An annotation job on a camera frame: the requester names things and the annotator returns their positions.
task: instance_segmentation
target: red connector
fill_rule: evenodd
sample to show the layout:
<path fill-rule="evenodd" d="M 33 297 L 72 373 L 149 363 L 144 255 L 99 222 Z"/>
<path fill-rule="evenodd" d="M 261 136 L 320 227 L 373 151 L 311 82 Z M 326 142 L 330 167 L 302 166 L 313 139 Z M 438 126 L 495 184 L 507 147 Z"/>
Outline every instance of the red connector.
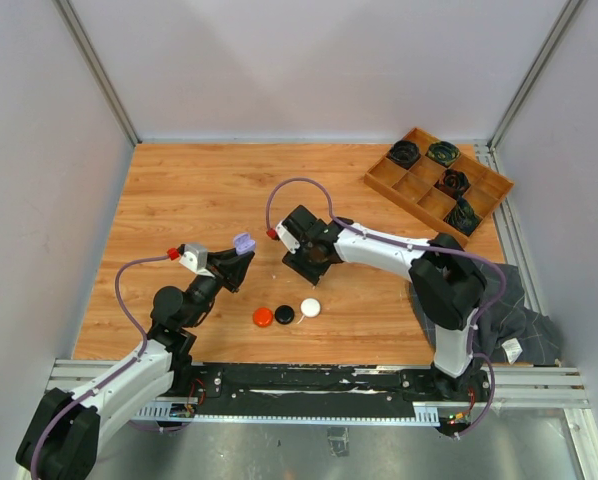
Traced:
<path fill-rule="evenodd" d="M 268 235 L 270 238 L 272 238 L 273 240 L 279 240 L 279 235 L 277 235 L 277 232 L 275 231 L 274 228 L 270 228 L 267 232 L 266 235 Z"/>
<path fill-rule="evenodd" d="M 176 260 L 180 256 L 179 251 L 176 248 L 169 248 L 167 253 L 170 260 Z"/>

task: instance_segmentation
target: wall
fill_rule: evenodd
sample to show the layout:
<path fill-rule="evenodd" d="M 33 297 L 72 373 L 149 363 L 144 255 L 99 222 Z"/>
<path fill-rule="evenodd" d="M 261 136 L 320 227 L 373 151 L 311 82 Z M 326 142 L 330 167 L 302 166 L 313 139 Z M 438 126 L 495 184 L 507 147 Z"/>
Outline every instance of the wall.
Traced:
<path fill-rule="evenodd" d="M 489 137 L 564 0 L 73 4 L 145 141 L 358 142 Z"/>
<path fill-rule="evenodd" d="M 52 2 L 0 2 L 0 479 L 72 350 L 130 155 Z"/>
<path fill-rule="evenodd" d="M 587 2 L 500 148 L 550 314 L 598 425 L 598 1 Z"/>

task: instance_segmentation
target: orange disc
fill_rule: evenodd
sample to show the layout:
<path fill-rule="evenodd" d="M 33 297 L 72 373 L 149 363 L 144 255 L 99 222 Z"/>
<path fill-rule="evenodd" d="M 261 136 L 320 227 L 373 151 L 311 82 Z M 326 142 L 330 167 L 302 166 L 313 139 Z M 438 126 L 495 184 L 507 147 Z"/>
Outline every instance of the orange disc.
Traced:
<path fill-rule="evenodd" d="M 267 327 L 272 323 L 273 317 L 272 310 L 266 307 L 261 307 L 255 310 L 255 313 L 252 314 L 252 321 L 259 327 Z"/>

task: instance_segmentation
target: black cloth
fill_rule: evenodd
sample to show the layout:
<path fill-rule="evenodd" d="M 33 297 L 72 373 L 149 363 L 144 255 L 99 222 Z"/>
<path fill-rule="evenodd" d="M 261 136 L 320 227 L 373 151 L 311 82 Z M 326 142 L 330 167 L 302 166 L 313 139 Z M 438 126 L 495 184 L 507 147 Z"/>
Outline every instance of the black cloth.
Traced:
<path fill-rule="evenodd" d="M 483 352 L 493 362 L 508 363 L 503 343 L 516 338 L 523 349 L 517 362 L 533 365 L 555 365 L 561 358 L 563 338 L 549 317 L 524 306 L 526 292 L 521 283 L 519 269 L 514 265 L 499 264 L 506 276 L 507 287 L 497 303 L 486 310 L 478 320 L 479 328 L 474 336 L 473 350 Z M 499 276 L 491 268 L 480 265 L 487 280 L 484 300 L 499 291 Z M 410 284 L 410 296 L 415 316 L 428 341 L 435 346 L 435 325 L 423 313 L 417 294 Z"/>

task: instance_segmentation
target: wooden box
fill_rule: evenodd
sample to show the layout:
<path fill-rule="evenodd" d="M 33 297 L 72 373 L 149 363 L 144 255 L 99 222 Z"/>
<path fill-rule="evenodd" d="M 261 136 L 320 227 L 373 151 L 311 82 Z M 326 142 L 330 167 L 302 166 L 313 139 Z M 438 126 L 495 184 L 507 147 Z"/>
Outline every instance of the wooden box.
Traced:
<path fill-rule="evenodd" d="M 468 177 L 470 188 L 463 198 L 482 219 L 470 236 L 464 235 L 444 221 L 457 204 L 454 198 L 435 187 L 446 167 L 426 156 L 430 145 L 439 140 L 419 128 L 412 129 L 403 140 L 409 140 L 419 147 L 419 160 L 406 170 L 384 155 L 366 172 L 364 182 L 426 225 L 438 232 L 451 234 L 465 246 L 483 224 L 483 219 L 492 214 L 514 183 L 463 153 L 457 157 L 450 168 Z"/>

